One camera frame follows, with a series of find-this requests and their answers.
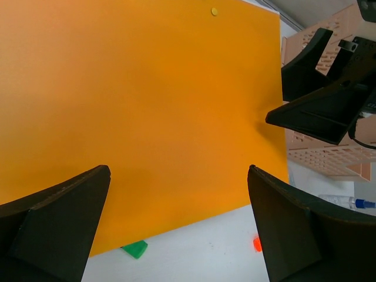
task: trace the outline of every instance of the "pink plastic crate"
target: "pink plastic crate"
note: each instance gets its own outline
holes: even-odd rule
[[[341,39],[351,41],[361,22],[357,5],[351,5],[334,14],[330,19],[319,22],[289,38],[282,43],[282,65],[294,59],[312,39],[318,28],[333,30],[333,35],[316,69],[327,74],[340,48]],[[360,120],[357,127],[357,139],[376,145],[376,116]],[[335,180],[370,181],[371,162],[376,162],[376,150],[370,150],[356,144],[346,136],[340,145],[308,137],[292,130],[286,130],[286,142],[289,159],[307,166]]]

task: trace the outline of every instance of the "green object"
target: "green object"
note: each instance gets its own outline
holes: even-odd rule
[[[135,242],[133,244],[122,247],[124,251],[129,253],[135,259],[139,259],[146,251],[147,243],[145,241]]]

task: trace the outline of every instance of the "white surface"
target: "white surface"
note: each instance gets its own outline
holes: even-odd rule
[[[244,1],[244,2],[247,2],[247,3],[251,3],[251,4],[255,5],[255,6],[259,6],[259,7],[263,8],[263,9],[265,9],[265,10],[268,10],[268,11],[270,11],[270,12],[273,12],[273,13],[279,14],[278,11],[275,11],[275,10],[273,10],[273,9],[270,9],[269,7],[266,7],[266,6],[262,6],[260,3],[258,3],[258,2],[255,1],[255,0],[243,0],[243,1]]]
[[[316,24],[357,0],[270,0],[305,27]]]
[[[362,19],[355,33],[355,36],[375,41],[376,40],[376,23],[366,22],[365,20]]]
[[[281,22],[282,36],[293,33]],[[309,193],[351,194],[352,190],[354,194],[351,183],[334,183],[297,164],[289,165],[297,186]],[[252,208],[242,207],[147,239],[149,246],[139,260],[120,249],[92,257],[82,281],[266,282],[263,255],[253,248],[256,235]]]

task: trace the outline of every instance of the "orange board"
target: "orange board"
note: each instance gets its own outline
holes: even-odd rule
[[[286,180],[281,104],[279,17],[251,4],[0,2],[0,203],[107,164],[91,255],[249,204],[250,164]]]

